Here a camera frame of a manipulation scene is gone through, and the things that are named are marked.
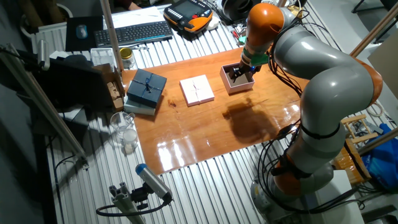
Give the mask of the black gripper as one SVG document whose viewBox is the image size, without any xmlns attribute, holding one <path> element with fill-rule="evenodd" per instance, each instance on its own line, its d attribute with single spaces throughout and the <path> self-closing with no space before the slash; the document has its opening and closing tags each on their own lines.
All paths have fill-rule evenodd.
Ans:
<svg viewBox="0 0 398 224">
<path fill-rule="evenodd" d="M 254 66 L 250 66 L 250 65 L 244 63 L 243 61 L 240 61 L 239 67 L 233 67 L 230 69 L 229 77 L 234 83 L 236 81 L 236 79 L 238 77 L 240 77 L 240 75 L 242 77 L 250 78 L 251 73 L 255 74 L 255 73 L 259 72 L 261 70 L 261 67 L 262 67 L 262 65 L 254 67 Z"/>
</svg>

